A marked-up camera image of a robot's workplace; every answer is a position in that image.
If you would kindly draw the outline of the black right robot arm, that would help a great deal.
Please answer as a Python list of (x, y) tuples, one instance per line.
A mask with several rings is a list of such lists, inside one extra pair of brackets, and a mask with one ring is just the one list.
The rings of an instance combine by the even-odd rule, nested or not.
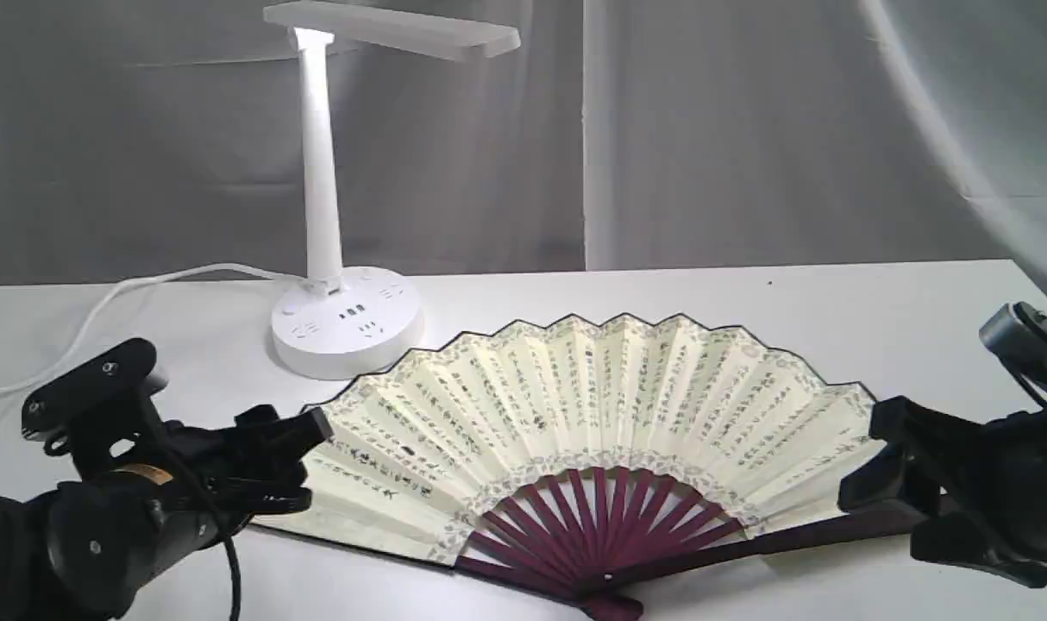
[(981, 423), (886, 398), (868, 433), (885, 448), (844, 476), (840, 510), (913, 518), (915, 561), (1047, 586), (1047, 400)]

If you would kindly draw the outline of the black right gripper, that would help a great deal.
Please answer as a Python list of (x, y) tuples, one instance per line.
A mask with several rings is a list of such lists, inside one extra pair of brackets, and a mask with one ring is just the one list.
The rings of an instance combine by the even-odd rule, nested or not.
[[(883, 447), (843, 476), (839, 510), (930, 518), (912, 528), (914, 561), (1047, 587), (1047, 411), (981, 424), (886, 398), (868, 436)], [(958, 511), (937, 517), (949, 494)]]

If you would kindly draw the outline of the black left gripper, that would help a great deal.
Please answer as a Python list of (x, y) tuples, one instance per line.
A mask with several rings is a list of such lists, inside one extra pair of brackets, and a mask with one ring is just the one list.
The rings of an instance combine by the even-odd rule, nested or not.
[(188, 555), (223, 548), (230, 617), (243, 608), (235, 535), (257, 516), (307, 511), (313, 491), (257, 483), (255, 471), (294, 471), (333, 437), (318, 406), (283, 419), (271, 405), (235, 417), (233, 427), (165, 422), (165, 440), (135, 448), (117, 442), (114, 469), (59, 484), (46, 497), (49, 573), (79, 618), (121, 618), (140, 590)]

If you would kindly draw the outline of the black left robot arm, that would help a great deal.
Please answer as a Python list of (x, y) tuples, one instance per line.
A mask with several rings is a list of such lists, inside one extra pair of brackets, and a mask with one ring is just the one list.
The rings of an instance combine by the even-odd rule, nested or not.
[(43, 386), (22, 429), (69, 454), (77, 480), (27, 502), (0, 495), (0, 620), (117, 620), (188, 555), (223, 548), (242, 613), (235, 535), (310, 508), (303, 458), (333, 436), (317, 408), (270, 405), (207, 430), (162, 421), (144, 379)]

